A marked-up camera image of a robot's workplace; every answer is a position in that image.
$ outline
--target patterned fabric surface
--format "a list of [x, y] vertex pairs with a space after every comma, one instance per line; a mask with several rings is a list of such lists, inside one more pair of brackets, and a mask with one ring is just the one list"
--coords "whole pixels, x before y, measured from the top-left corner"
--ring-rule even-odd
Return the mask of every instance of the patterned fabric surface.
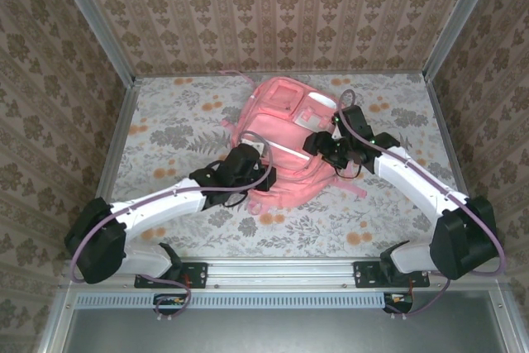
[[[270, 76], [254, 76], [264, 81]], [[420, 74], [296, 75], [339, 96], [353, 88], [374, 131], [398, 138], [434, 175], [454, 186], [441, 134]], [[241, 77], [148, 78], [141, 84], [113, 200], [139, 198], [176, 183], [222, 159], [228, 133], [222, 118], [236, 122], [251, 95]], [[211, 208], [144, 232], [182, 256], [323, 257], [379, 255], [394, 243], [433, 233], [431, 223], [395, 188], [363, 171], [356, 183], [364, 200], [326, 188], [294, 209], [251, 216], [244, 205]]]
[[529, 324], [529, 0], [479, 0], [434, 84], [467, 186], [494, 205]]
[[456, 0], [95, 0], [137, 75], [419, 70]]
[[0, 351], [38, 342], [124, 88], [73, 0], [0, 0]]

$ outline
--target cable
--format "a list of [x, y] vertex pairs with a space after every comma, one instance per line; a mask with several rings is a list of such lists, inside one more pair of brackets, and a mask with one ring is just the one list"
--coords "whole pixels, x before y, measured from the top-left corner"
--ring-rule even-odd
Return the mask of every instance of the cable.
[[360, 175], [360, 171], [361, 171], [361, 170], [362, 170], [362, 165], [359, 165], [359, 166], [358, 166], [358, 171], [356, 171], [356, 175], [355, 175], [354, 177], [345, 177], [345, 176], [340, 175], [340, 174], [338, 173], [338, 168], [336, 168], [336, 167], [334, 168], [334, 172], [336, 173], [336, 175], [338, 175], [340, 178], [343, 178], [343, 179], [356, 179], [356, 178], [358, 178], [358, 176]]
[[116, 211], [109, 216], [103, 218], [95, 227], [90, 230], [87, 235], [81, 240], [79, 243], [79, 246], [77, 247], [77, 250], [74, 253], [74, 256], [72, 257], [72, 260], [69, 264], [69, 277], [72, 280], [72, 282], [81, 284], [84, 282], [84, 279], [78, 279], [75, 276], [75, 266], [77, 264], [77, 261], [79, 260], [79, 257], [81, 256], [81, 252], [83, 252], [84, 247], [88, 244], [90, 239], [99, 231], [99, 229], [103, 228], [105, 225], [107, 225], [110, 221], [113, 219], [120, 217], [123, 214], [126, 214], [130, 211], [134, 211], [140, 207], [145, 206], [146, 204], [150, 204], [152, 202], [155, 202], [157, 200], [160, 200], [161, 198], [167, 198], [168, 196], [174, 196], [176, 194], [180, 193], [186, 193], [186, 192], [242, 192], [245, 190], [249, 190], [254, 188], [255, 186], [259, 185], [261, 182], [266, 180], [272, 171], [272, 163], [273, 163], [273, 156], [272, 156], [272, 150], [270, 149], [270, 145], [267, 140], [265, 140], [262, 136], [259, 134], [254, 133], [253, 131], [243, 131], [239, 135], [239, 141], [241, 141], [241, 137], [244, 135], [251, 135], [257, 138], [259, 141], [264, 143], [264, 147], [267, 150], [268, 153], [268, 167], [266, 168], [266, 171], [264, 172], [263, 176], [259, 179], [257, 179], [255, 182], [252, 182], [251, 184], [247, 184], [245, 186], [240, 186], [237, 188], [212, 188], [212, 187], [205, 187], [205, 186], [196, 186], [196, 187], [189, 187], [189, 188], [180, 188], [176, 190], [170, 190], [168, 192], [163, 192], [156, 194], [155, 196], [152, 196], [150, 198], [146, 198], [145, 200], [142, 200], [138, 203], [132, 204], [130, 207], [123, 208], [122, 210]]
[[[147, 279], [149, 281], [152, 281], [154, 283], [170, 284], [170, 285], [174, 285], [176, 287], [180, 287], [181, 289], [185, 289], [185, 292], [186, 292], [185, 302], [183, 303], [182, 307], [175, 314], [172, 314], [171, 316], [174, 316], [174, 317], [180, 316], [185, 311], [185, 309], [188, 308], [189, 304], [191, 303], [191, 297], [192, 297], [191, 288], [188, 287], [187, 285], [179, 283], [178, 281], [157, 279], [156, 277], [150, 277], [148, 274], [141, 274], [141, 277], [143, 277], [144, 279]], [[156, 314], [158, 316], [161, 316], [161, 314], [162, 314], [162, 313], [160, 313], [160, 304], [163, 301], [166, 301], [169, 298], [171, 298], [171, 297], [168, 296], [168, 295], [165, 295], [163, 297], [160, 297], [158, 299], [158, 301], [156, 302], [155, 312], [156, 312]]]
[[391, 306], [391, 305], [388, 305], [386, 304], [386, 308], [390, 308], [391, 310], [393, 310], [394, 312], [398, 313], [398, 314], [402, 314], [403, 316], [406, 316], [406, 317], [409, 317], [409, 316], [415, 316], [416, 314], [419, 314], [419, 313], [422, 313], [424, 312], [425, 310], [427, 310], [431, 305], [433, 305], [437, 299], [439, 299], [440, 297], [443, 296], [443, 294], [446, 292], [446, 290], [448, 289], [448, 287], [450, 287], [450, 279], [446, 279], [446, 284], [443, 286], [443, 288], [441, 289], [441, 291], [439, 291], [439, 293], [437, 293], [437, 295], [429, 302], [427, 303], [426, 305], [424, 305], [422, 308], [419, 308], [417, 310], [414, 310], [413, 312], [408, 312], [408, 313], [402, 313], [400, 310], [398, 310], [396, 307], [394, 306]]
[[[344, 116], [343, 110], [342, 110], [342, 103], [344, 100], [344, 97], [347, 94], [351, 94], [353, 96], [353, 100], [351, 102], [351, 105], [355, 104], [356, 95], [355, 92], [351, 89], [347, 89], [344, 91], [340, 99], [338, 100], [338, 114], [340, 115], [341, 122], [346, 127], [347, 131], [350, 132], [354, 138], [356, 138], [358, 141], [362, 142], [363, 144], [370, 146], [386, 155], [392, 156], [393, 158], [402, 161], [404, 164], [407, 163], [407, 160], [404, 159], [401, 155], [398, 155], [396, 153], [393, 153], [389, 150], [386, 150], [376, 144], [373, 144], [369, 141], [367, 141], [363, 136], [358, 134], [353, 128], [347, 123], [346, 118]], [[451, 200], [455, 205], [457, 205], [459, 208], [461, 208], [474, 222], [478, 224], [478, 226], [485, 232], [485, 234], [488, 236], [488, 238], [491, 240], [491, 242], [494, 244], [494, 247], [496, 248], [496, 251], [498, 252], [499, 256], [499, 266], [498, 268], [493, 272], [481, 272], [477, 270], [473, 270], [470, 273], [480, 275], [480, 276], [497, 276], [499, 274], [502, 274], [505, 271], [506, 266], [506, 259], [505, 259], [505, 252], [503, 251], [502, 245], [500, 244], [498, 238], [491, 232], [491, 230], [487, 227], [487, 225], [484, 224], [483, 221], [479, 219], [473, 212], [471, 212], [464, 203], [462, 203], [458, 198], [452, 196], [451, 192], [445, 189], [442, 185], [437, 183], [434, 179], [432, 179], [428, 174], [426, 174], [420, 167], [417, 167], [414, 163], [408, 162], [407, 166], [410, 169], [413, 169], [417, 174], [419, 174], [421, 177], [423, 177], [432, 187], [436, 188], [441, 194], [445, 195], [449, 200]]]

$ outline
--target purple cable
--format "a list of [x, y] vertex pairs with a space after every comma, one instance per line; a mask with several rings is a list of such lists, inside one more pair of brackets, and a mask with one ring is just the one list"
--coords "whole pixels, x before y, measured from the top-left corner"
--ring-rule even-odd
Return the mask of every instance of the purple cable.
[[[95, 227], [93, 227], [93, 229], [89, 231], [87, 235], [83, 238], [83, 240], [79, 243], [79, 246], [77, 247], [77, 250], [75, 251], [74, 256], [72, 257], [72, 261], [69, 264], [69, 277], [72, 280], [72, 282], [77, 283], [77, 284], [84, 283], [83, 279], [78, 279], [75, 276], [75, 266], [77, 264], [77, 261], [79, 260], [79, 257], [81, 256], [81, 252], [83, 252], [84, 247], [88, 244], [90, 239], [99, 231], [99, 229], [103, 228], [105, 225], [107, 225], [111, 220], [115, 219], [116, 217], [126, 214], [132, 210], [136, 210], [137, 208], [145, 206], [146, 204], [155, 202], [156, 200], [160, 200], [161, 198], [167, 198], [168, 196], [173, 196], [176, 194], [186, 193], [186, 192], [242, 192], [243, 190], [252, 189], [253, 187], [263, 182], [265, 179], [267, 179], [270, 172], [272, 171], [272, 163], [273, 163], [272, 150], [270, 148], [268, 141], [265, 140], [259, 134], [254, 133], [253, 131], [243, 131], [239, 135], [239, 141], [241, 141], [241, 137], [244, 135], [254, 136], [259, 141], [263, 142], [264, 147], [266, 148], [266, 152], [268, 153], [268, 157], [269, 157], [268, 167], [266, 168], [266, 171], [264, 172], [261, 178], [257, 179], [255, 182], [252, 182], [251, 184], [247, 184], [245, 186], [240, 186], [237, 188], [209, 188], [209, 187], [203, 187], [203, 186], [196, 186], [196, 187], [176, 189], [174, 191], [170, 190], [168, 192], [159, 193], [151, 198], [146, 198], [145, 200], [142, 200], [141, 202], [132, 204], [130, 207], [123, 208], [120, 211], [110, 214], [108, 217], [103, 218]], [[155, 281], [164, 283], [162, 279], [156, 279]]]
[[[177, 316], [181, 315], [185, 311], [185, 309], [188, 308], [189, 304], [191, 303], [191, 297], [192, 297], [191, 288], [188, 287], [187, 285], [179, 283], [178, 281], [157, 279], [156, 277], [150, 277], [147, 274], [141, 274], [141, 277], [143, 277], [144, 279], [147, 279], [149, 281], [155, 282], [155, 283], [171, 284], [171, 285], [174, 285], [176, 287], [180, 287], [181, 289], [185, 289], [185, 291], [186, 291], [185, 302], [183, 303], [182, 307], [175, 314], [172, 314], [171, 316], [177, 317]], [[165, 300], [167, 300], [169, 298], [170, 297], [168, 297], [168, 296], [164, 296], [164, 297], [160, 297], [158, 299], [158, 301], [156, 302], [156, 306], [155, 306], [156, 314], [161, 315], [161, 313], [160, 313], [160, 304], [163, 301], [165, 301]]]
[[398, 314], [402, 314], [403, 316], [406, 316], [406, 317], [409, 317], [409, 316], [415, 316], [416, 314], [419, 314], [419, 313], [422, 313], [424, 312], [425, 310], [427, 310], [431, 305], [433, 305], [437, 299], [439, 299], [440, 297], [443, 296], [443, 294], [446, 292], [446, 290], [448, 289], [448, 287], [450, 287], [450, 279], [446, 279], [446, 284], [443, 286], [443, 288], [441, 289], [441, 291], [439, 291], [439, 293], [437, 293], [437, 295], [429, 302], [427, 303], [426, 305], [424, 305], [422, 308], [420, 309], [417, 309], [417, 310], [414, 310], [413, 312], [409, 312], [409, 313], [402, 313], [400, 310], [398, 310], [397, 308], [391, 306], [391, 305], [388, 305], [386, 304], [386, 308], [390, 308], [391, 310], [393, 310], [394, 312], [398, 313]]
[[[367, 141], [363, 136], [361, 136], [355, 130], [353, 130], [353, 128], [349, 124], [347, 124], [346, 118], [344, 117], [344, 113], [343, 113], [342, 108], [341, 108], [343, 100], [344, 100], [344, 97], [347, 94], [351, 94], [353, 96], [353, 100], [351, 102], [351, 105], [354, 105], [355, 104], [355, 100], [356, 100], [355, 92], [353, 90], [351, 90], [351, 89], [347, 89], [346, 91], [344, 91], [341, 94], [340, 99], [338, 100], [338, 113], [340, 114], [341, 121], [344, 124], [344, 126], [346, 127], [347, 131], [350, 132], [353, 135], [354, 138], [356, 138], [358, 141], [362, 142], [363, 144], [365, 144], [367, 146], [370, 146], [370, 147], [372, 147], [372, 148], [374, 148], [374, 149], [376, 149], [376, 150], [378, 150], [378, 151], [380, 151], [380, 152], [382, 152], [382, 153], [384, 153], [386, 155], [390, 155], [393, 158], [395, 158], [395, 159], [397, 159], [399, 161], [402, 161], [404, 164], [406, 164], [407, 159], [404, 159], [402, 156], [400, 156], [400, 155], [398, 155], [396, 153], [390, 152], [389, 150], [385, 150], [384, 148]], [[449, 190], [446, 190], [442, 185], [438, 184], [428, 174], [426, 174], [424, 171], [422, 171], [422, 169], [420, 167], [417, 167], [413, 163], [407, 163], [407, 166], [410, 169], [413, 169], [413, 171], [415, 171], [417, 174], [419, 174], [421, 177], [423, 177], [432, 187], [434, 187], [439, 192], [444, 194], [449, 200], [451, 200], [454, 204], [456, 204], [459, 208], [461, 208], [474, 222], [476, 222], [478, 224], [478, 226], [485, 232], [485, 234], [488, 236], [488, 238], [494, 244], [494, 247], [498, 251], [498, 256], [499, 256], [499, 266], [498, 266], [498, 268], [494, 272], [480, 272], [480, 271], [477, 271], [477, 270], [473, 270], [470, 273], [476, 274], [476, 275], [480, 275], [480, 276], [497, 276], [499, 274], [502, 274], [504, 272], [505, 266], [506, 266], [505, 252], [503, 251], [502, 245], [500, 244], [498, 238], [491, 232], [491, 230], [487, 227], [487, 225], [485, 225], [483, 221], [481, 221], [473, 212], [471, 212], [465, 206], [465, 204], [462, 203], [458, 198], [455, 198], [454, 196], [452, 196]]]

